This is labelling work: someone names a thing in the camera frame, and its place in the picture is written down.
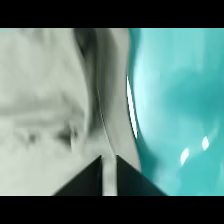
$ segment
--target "turquoise plastic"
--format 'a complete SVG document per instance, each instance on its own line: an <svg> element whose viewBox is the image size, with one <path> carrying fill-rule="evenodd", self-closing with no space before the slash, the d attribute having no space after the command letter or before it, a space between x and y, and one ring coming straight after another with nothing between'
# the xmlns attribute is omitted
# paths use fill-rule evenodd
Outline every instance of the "turquoise plastic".
<svg viewBox="0 0 224 224"><path fill-rule="evenodd" d="M143 174L168 195L224 195L224 29L129 30Z"/></svg>

